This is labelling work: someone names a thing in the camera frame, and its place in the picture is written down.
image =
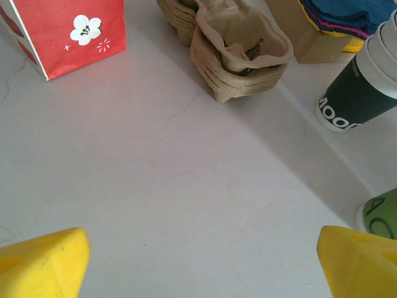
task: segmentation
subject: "yellow plastic piece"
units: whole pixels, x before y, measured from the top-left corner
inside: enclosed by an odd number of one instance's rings
[[[82,228],[0,248],[0,298],[77,298],[88,261]]]
[[[327,226],[317,253],[334,298],[397,297],[397,241]]]

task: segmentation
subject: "paper bag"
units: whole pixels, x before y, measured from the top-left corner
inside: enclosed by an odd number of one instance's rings
[[[123,0],[0,0],[0,23],[47,80],[126,47]]]

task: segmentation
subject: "stacked cups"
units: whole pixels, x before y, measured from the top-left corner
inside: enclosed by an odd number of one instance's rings
[[[397,106],[397,10],[316,104],[319,121],[334,132],[354,129]]]

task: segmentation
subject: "blue fabric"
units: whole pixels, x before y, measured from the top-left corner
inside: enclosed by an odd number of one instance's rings
[[[341,29],[341,28],[335,28],[335,27],[331,27],[331,26],[324,26],[323,24],[319,23],[318,20],[315,17],[313,17],[313,15],[310,13],[310,11],[306,10],[306,8],[305,8],[305,11],[306,11],[308,17],[318,26],[318,28],[320,30],[329,31],[329,32],[344,33],[344,34],[348,34],[348,35],[357,37],[357,38],[359,38],[361,40],[365,40],[366,39],[365,37],[361,36],[360,34],[358,34],[357,32],[354,32],[354,31],[349,31],[347,29],[344,30],[344,29]]]
[[[301,3],[326,22],[360,28],[368,34],[375,33],[397,9],[394,0],[301,0]]]

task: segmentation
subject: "white floor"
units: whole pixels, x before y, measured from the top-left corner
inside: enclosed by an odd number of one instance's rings
[[[80,298],[330,297],[319,231],[396,187],[397,110],[331,133],[343,65],[295,60],[218,104],[156,2],[126,10],[127,51],[51,82],[1,29],[0,245],[84,227]]]

